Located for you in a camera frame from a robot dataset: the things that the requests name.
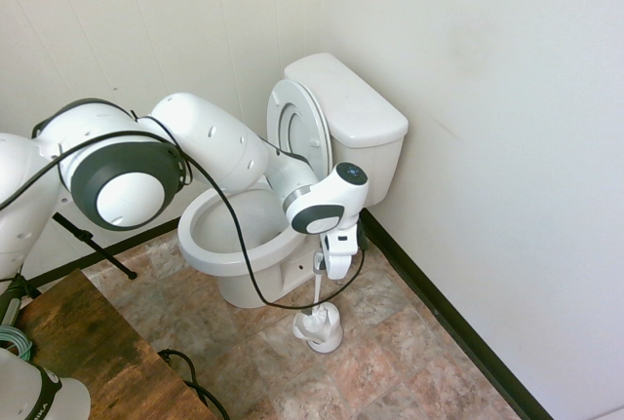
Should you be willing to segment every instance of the tile floor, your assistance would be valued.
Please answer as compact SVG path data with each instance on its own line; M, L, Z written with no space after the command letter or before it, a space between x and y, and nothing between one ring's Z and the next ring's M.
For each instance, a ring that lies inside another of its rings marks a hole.
M215 278L184 262L175 233L118 257L136 280L107 262L84 272L156 350L187 354L233 419L519 418L375 247L334 300L344 340L328 355L292 336L293 312L226 303ZM324 294L341 284L324 280ZM312 297L310 281L282 302ZM190 379L185 365L172 366Z

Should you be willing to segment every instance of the toilet lid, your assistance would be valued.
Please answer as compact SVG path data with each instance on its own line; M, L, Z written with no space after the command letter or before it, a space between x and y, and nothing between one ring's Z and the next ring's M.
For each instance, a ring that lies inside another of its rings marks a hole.
M319 180L332 171L330 130L318 102L301 84L283 80L266 110L269 142L305 157Z

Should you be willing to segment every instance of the robotic end effector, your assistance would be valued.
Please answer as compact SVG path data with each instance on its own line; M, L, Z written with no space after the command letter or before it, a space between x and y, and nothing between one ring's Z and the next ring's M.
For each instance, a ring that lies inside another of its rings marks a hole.
M369 179L354 164L337 164L328 177L309 187L286 210L292 228L321 234L328 278L342 279L358 251L358 217L369 192Z

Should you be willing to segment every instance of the black cable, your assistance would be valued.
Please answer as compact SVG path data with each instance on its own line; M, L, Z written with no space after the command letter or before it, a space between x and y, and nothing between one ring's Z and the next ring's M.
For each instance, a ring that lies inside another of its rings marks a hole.
M179 352L178 350L173 350L173 349L161 350L160 352L158 352L158 355L160 355L160 357L167 363L169 363L169 355L177 355L178 357L182 358L188 364L188 367L191 370L191 379L193 380L193 381L184 381L184 384L186 384L186 386L188 386L189 388L193 388L197 392L197 396L199 397L200 401L205 406L208 406L208 403L206 402L206 398L210 399L211 402L214 404L214 406L221 413L221 416L223 417L223 419L229 420L230 417L227 414L227 411L225 411L225 407L221 405L221 402L219 402L218 399L210 393L210 391L208 391L203 386L200 386L200 384L198 383L196 372L195 372L195 365L193 364L190 358L188 358L182 352Z
M145 137L151 137L151 138L159 140L161 142L165 142L165 143L171 144L172 146L174 146L179 151L179 153L182 156L182 158L187 163L190 163L193 167L195 167L208 180L208 182L213 186L214 190L217 192L217 194L219 195L219 197L221 198L221 200L223 201L223 203L227 207L228 211L230 212L230 215L232 216L232 220L234 221L234 226L236 228L236 234L238 235L238 239L239 239L239 242L241 244L241 251L243 252L243 256L245 257L245 264L246 264L247 269L248 269L248 271L250 273L250 278L252 279L253 288L255 289L255 291L256 291L258 297L260 298L260 300L262 301L262 303L264 303L265 305L273 306L275 308L282 308L282 309L285 309L285 310L307 310L307 309L310 309L310 308L314 308L315 306L318 306L318 305L320 305L322 303L330 301L331 299L333 299L336 296L338 296L339 294L341 294L360 275L360 271L362 271L362 267L364 266L364 258L365 258L364 250L362 250L362 262L360 263L360 267L358 268L358 270L355 273L355 275L353 276L353 278L351 278L351 280L349 282L347 282L344 286L342 286L337 292L333 293L332 295L330 295L330 296L328 296L326 298L323 298L322 300L318 301L317 303L311 303L309 305L301 305L301 306L288 306L288 305L281 305L279 303L272 303L272 302L268 301L264 297L264 295L262 294L262 291L260 290L260 287L258 286L257 281L255 279L254 269L252 269L252 264L250 262L250 257L247 254L247 247L245 246L245 239L243 238L243 232L241 230L241 225L240 225L240 223L238 221L238 217L236 215L236 211L234 211L234 208L232 208L232 205L228 201L228 199L225 196L225 194L223 193L223 191L221 191L221 188L219 188L219 186L216 184L216 182L213 180L213 178L208 174L208 172L206 172L206 170L201 165L199 165L199 163L197 163L197 161L195 159L190 157L188 154L186 154L186 152L184 152L181 149L181 147L177 144L177 142L175 142L175 144L173 144L170 141L162 138L161 136L159 136L157 134L153 134L153 133L145 132L145 131L120 131L120 132L116 132L116 133L108 133L108 134L99 135L97 137L93 137L93 138L91 138L89 140L86 140L85 142L82 142L81 144L78 144L78 145L72 147L71 149L67 150L66 152L61 153L58 157L56 157L54 160L52 160L43 169L41 169L39 172L37 172L35 175L33 175L31 178L29 178L18 190L16 190L15 193L13 193L8 199L6 199L2 204L0 204L0 211L4 210L8 206L10 206L19 196L21 196L26 190L28 190L28 188L30 188L30 186L32 186L39 178L41 178L44 174L46 174L51 169L53 169L56 165L58 165L60 162L62 162L68 156L74 154L75 152L77 152L77 151L79 151L79 150L81 150L81 149L83 149L83 148L85 148L85 147L87 147L89 145L95 144L97 142L101 142L103 140L107 140L107 139L110 139L110 138L113 138L113 137L121 137L121 136L126 136L126 135L142 135L142 136L145 136Z
M322 303L330 301L332 298L335 298L336 296L340 295L360 275L360 271L362 271L362 267L364 266L364 257L365 257L364 250L362 250L362 262L360 262L360 267L358 268L358 270L355 273L355 275L351 278L351 280L349 282L347 282L344 286L342 286L337 292L333 293L332 295L330 295L330 296L328 296L326 298L323 298L322 300L318 301L317 303L311 303L309 305L302 305L302 306L288 306L288 305L280 305L279 303L272 303L272 302L268 301L266 298L264 298L264 295L260 291L260 287L258 286L257 281L255 279L254 270L252 269L252 264L250 262L250 257L247 254L247 247L245 246L245 239L243 238L243 231L241 230L241 224L238 221L238 217L236 216L236 212L234 211L234 208L232 208L232 205L227 200L227 197L225 196L225 193L223 193L223 191L221 191L221 188L218 187L218 185L213 180L213 178L208 174L208 172L206 172L206 170L204 170L204 168L201 165L199 165L195 159L193 159L192 157L188 156L185 152L180 151L180 154L182 155L182 157L187 159L188 162L190 162L190 164L193 167L195 167L197 170L199 170L199 172L208 180L208 182L213 186L214 190L220 196L221 200L223 201L223 203L227 207L228 211L230 212L230 215L232 216L232 220L234 221L234 227L236 228L236 234L238 235L238 240L239 240L239 242L241 244L241 251L243 252L243 256L245 257L245 264L247 265L247 270L249 271L250 277L252 278L253 288L255 289L255 292L257 293L257 296L260 298L262 303L264 303L267 306L274 306L275 308L282 308L284 310L308 310L308 309L314 308L315 306L318 306L318 305L320 305Z
M124 108L122 108L121 106L119 106L116 103L113 103L112 101L108 101L108 100L102 100L101 98L81 98L79 100L74 100L71 103L67 103L62 109L60 109L57 113L55 113L54 115L52 115L49 118L46 118L45 120L37 123L34 128L32 129L32 133L30 134L30 138L34 139L35 137L39 137L39 134L41 134L41 132L52 122L54 121L55 118L57 118L57 116L62 115L63 113L68 112L69 110L73 110L74 108L78 108L81 105L87 105L89 103L101 103L104 105L109 105L112 106L114 108L117 108L121 111L123 111L124 113L126 113L128 116L130 116L132 118L132 115L130 113L128 113L127 110L125 110Z
M204 388L203 386L200 386L197 383L192 383L190 381L184 381L184 384L186 386L188 386L189 388L193 388L198 393L201 392L204 396L206 396L208 399L210 399L211 402L214 404L214 406L220 412L221 416L223 417L223 420L230 420L230 416L227 414L227 411L225 410L225 407L223 407L223 405L221 405L221 402L219 402L216 399L216 397L213 396L206 388Z
M180 357L181 359L183 359L186 364L188 364L188 368L191 371L191 380L195 383L195 384L199 384L199 381L197 381L197 372L195 371L195 365L193 364L193 362L191 361L190 358L188 358L185 354L183 354L182 352L179 352L178 350L174 350L174 349L165 349L165 350L161 350L160 352L158 352L158 355L161 356L161 358L169 363L169 355L177 355L178 357ZM204 398L204 395L202 393L200 393L199 391L197 392L197 396L199 396L199 400L204 404L204 405L208 405L206 403L206 398Z

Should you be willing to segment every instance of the toilet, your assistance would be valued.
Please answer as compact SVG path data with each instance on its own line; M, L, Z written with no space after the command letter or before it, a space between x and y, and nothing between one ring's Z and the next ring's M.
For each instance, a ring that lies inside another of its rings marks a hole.
M369 178L365 207L385 198L408 120L385 98L329 54L300 59L284 70L268 101L268 141L305 157L323 179L339 162L361 167ZM313 277L318 235L289 225L265 180L228 195L239 219L262 294L275 301ZM210 189L184 211L177 234L184 259L216 276L223 298L240 308L263 306L257 296L232 218Z

